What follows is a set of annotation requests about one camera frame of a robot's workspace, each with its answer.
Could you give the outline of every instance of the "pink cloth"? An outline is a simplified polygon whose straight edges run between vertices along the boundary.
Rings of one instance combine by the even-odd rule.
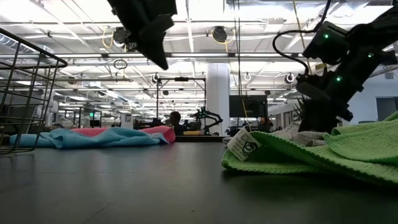
[[[108,128],[75,128],[75,129],[71,129],[71,131],[74,131],[74,132],[80,133],[80,134],[84,134],[85,136],[94,137],[94,136],[101,134],[102,132],[104,132],[107,129]],[[173,130],[173,128],[170,128],[168,126],[158,126],[158,127],[154,127],[154,128],[146,128],[146,129],[142,129],[140,131],[143,131],[147,134],[162,133],[164,138],[166,139],[166,141],[168,141],[169,143],[175,141],[174,130]]]

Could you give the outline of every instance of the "dark tabletop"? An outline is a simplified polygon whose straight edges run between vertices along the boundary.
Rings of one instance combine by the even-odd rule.
[[[0,157],[0,223],[398,223],[398,195],[338,175],[225,172],[222,143]]]

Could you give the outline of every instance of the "blue towel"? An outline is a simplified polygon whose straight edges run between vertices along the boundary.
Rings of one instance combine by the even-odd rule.
[[[36,136],[36,134],[23,134],[19,147],[33,147]],[[16,135],[11,136],[10,143],[14,144],[16,138]],[[73,149],[85,147],[151,146],[160,143],[168,143],[161,133],[147,134],[128,128],[109,128],[94,137],[58,128],[49,133],[41,133],[37,147]]]

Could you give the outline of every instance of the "metal wire basket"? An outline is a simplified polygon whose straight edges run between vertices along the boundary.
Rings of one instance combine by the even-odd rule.
[[[55,76],[67,62],[0,29],[0,154],[35,150],[45,125]],[[34,145],[21,136],[35,127]]]

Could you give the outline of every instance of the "green microfiber cloth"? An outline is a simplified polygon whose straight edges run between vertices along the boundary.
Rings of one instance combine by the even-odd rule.
[[[385,121],[335,128],[326,146],[304,147],[272,134],[252,132],[262,146],[246,161],[226,151],[226,169],[294,174],[337,172],[375,183],[398,184],[398,112]]]

